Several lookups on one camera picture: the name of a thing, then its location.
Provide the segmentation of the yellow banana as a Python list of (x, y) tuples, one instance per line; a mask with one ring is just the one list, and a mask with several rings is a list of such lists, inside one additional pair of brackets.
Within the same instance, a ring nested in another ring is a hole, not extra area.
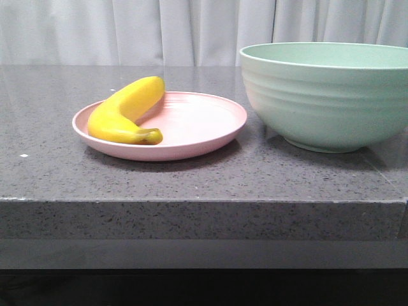
[(158, 128), (142, 128), (136, 121), (163, 98), (164, 80), (159, 76), (141, 78), (104, 100), (90, 114), (88, 134), (115, 143), (157, 145), (163, 135)]

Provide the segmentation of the pink plate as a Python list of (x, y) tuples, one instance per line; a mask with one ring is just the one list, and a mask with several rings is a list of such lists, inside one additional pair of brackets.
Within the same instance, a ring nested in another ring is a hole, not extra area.
[(87, 121), (98, 105), (93, 103), (77, 112), (72, 119), (73, 129), (91, 148), (132, 161), (176, 161), (213, 152), (234, 140), (247, 121), (246, 110), (230, 99), (170, 91), (137, 121), (143, 128), (159, 128), (162, 142), (128, 145), (89, 136)]

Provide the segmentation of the green bowl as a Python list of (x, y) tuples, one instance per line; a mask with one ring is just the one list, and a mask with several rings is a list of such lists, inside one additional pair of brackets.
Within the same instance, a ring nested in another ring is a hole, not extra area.
[(240, 51), (245, 91), (289, 143), (343, 153), (407, 126), (407, 49), (334, 42), (268, 43)]

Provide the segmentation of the white curtain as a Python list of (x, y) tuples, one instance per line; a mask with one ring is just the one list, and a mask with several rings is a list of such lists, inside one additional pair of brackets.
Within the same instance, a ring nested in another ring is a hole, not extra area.
[(406, 1), (2, 1), (1, 63), (237, 66), (248, 45), (407, 45)]

